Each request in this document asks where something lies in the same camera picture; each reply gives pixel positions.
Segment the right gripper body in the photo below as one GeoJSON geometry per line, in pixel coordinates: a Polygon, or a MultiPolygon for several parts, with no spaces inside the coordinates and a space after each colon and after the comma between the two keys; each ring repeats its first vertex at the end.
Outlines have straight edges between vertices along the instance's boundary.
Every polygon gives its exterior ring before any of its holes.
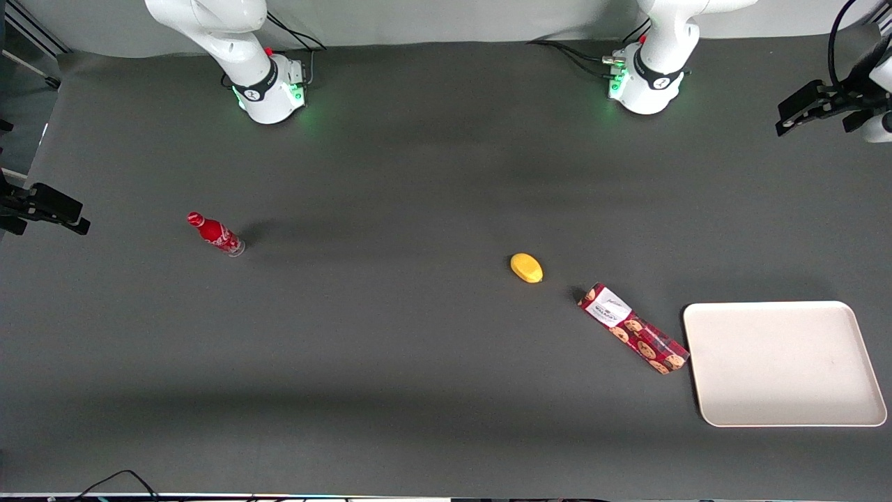
{"type": "Polygon", "coordinates": [[[7,181],[4,172],[1,172],[1,216],[10,218],[31,217],[33,215],[31,192],[31,188],[26,185],[10,183],[10,181],[7,181]]]}

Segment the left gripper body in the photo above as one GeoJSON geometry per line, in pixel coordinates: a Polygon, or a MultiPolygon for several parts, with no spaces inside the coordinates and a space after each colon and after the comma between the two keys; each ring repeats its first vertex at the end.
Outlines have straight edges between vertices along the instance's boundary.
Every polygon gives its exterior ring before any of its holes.
{"type": "Polygon", "coordinates": [[[861,136],[869,143],[888,143],[891,141],[891,54],[884,54],[880,58],[879,63],[870,71],[869,78],[885,92],[884,105],[861,127],[861,136]]]}

